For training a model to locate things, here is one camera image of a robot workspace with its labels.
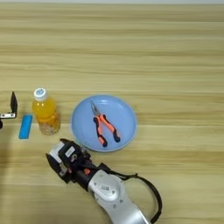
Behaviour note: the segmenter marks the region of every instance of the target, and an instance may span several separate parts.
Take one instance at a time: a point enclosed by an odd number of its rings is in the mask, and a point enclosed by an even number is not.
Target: pliers
[[[98,139],[103,147],[108,146],[108,141],[106,138],[102,135],[102,126],[101,122],[107,126],[107,128],[113,133],[114,139],[117,143],[121,141],[121,138],[119,137],[116,128],[111,124],[107,117],[103,114],[101,114],[100,110],[95,106],[95,104],[91,101],[92,110],[94,112],[94,123],[96,126],[96,133],[98,136]]]

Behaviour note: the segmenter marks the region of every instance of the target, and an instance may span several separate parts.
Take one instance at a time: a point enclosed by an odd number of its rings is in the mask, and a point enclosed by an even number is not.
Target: black cable
[[[97,171],[99,171],[99,170],[105,171],[108,174],[113,174],[113,175],[118,176],[123,181],[126,181],[128,179],[140,179],[140,180],[142,180],[152,190],[152,192],[154,193],[155,198],[157,200],[157,212],[151,218],[150,222],[153,224],[153,223],[155,223],[158,220],[159,216],[162,213],[163,202],[162,202],[161,196],[160,196],[160,194],[158,192],[158,189],[148,179],[142,178],[142,177],[138,176],[137,173],[136,174],[132,174],[132,175],[125,175],[125,174],[122,174],[122,173],[117,172],[117,171],[103,170],[103,169],[100,169],[98,167],[94,168],[94,167],[88,167],[86,165],[82,165],[82,167],[83,168],[88,168],[90,170],[92,169],[92,170],[97,170]]]

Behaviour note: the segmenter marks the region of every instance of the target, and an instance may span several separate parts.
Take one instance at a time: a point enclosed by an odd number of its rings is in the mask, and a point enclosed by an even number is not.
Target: wood grain
[[[136,111],[135,140],[91,152],[124,173],[139,172],[164,200],[159,224],[224,222],[224,6],[0,4],[0,112],[18,98],[18,119],[0,133],[1,224],[109,223],[77,185],[65,185],[45,153],[73,139],[69,120],[84,97],[112,94]],[[18,140],[32,91],[58,101],[62,127],[32,125]],[[150,217],[153,198],[137,181],[130,197]]]

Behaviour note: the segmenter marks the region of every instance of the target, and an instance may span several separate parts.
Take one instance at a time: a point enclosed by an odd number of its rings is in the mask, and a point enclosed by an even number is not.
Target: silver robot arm
[[[66,183],[78,183],[94,195],[97,203],[107,212],[113,224],[153,224],[162,212],[162,200],[157,188],[147,179],[135,175],[124,175],[111,171],[105,164],[95,166],[90,154],[75,142],[61,139],[49,154],[49,165]],[[142,180],[154,193],[157,212],[150,222],[130,200],[123,184],[127,179]]]
[[[88,191],[114,224],[151,224],[129,199],[123,181],[117,176],[98,171],[89,182]]]

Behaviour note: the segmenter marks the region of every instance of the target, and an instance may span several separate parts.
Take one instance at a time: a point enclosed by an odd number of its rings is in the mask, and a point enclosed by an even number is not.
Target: black object
[[[125,175],[116,171],[111,171],[104,163],[101,163],[97,167],[92,163],[90,154],[83,151],[78,144],[64,138],[60,139],[60,141],[64,144],[64,146],[59,149],[58,153],[61,163],[59,164],[50,154],[46,154],[46,158],[50,166],[66,183],[69,181],[77,182],[87,191],[89,181],[99,170],[116,175],[123,181],[133,178],[140,179],[152,190],[157,200],[157,212],[150,222],[155,223],[158,220],[162,213],[163,202],[157,188],[149,180],[138,176],[137,173],[134,175]]]
[[[3,119],[15,119],[17,117],[18,101],[17,101],[17,97],[14,92],[12,92],[11,98],[10,98],[10,109],[11,109],[11,112],[6,113],[6,114],[0,114],[0,129],[3,127],[3,122],[1,121],[1,119],[2,120]]]

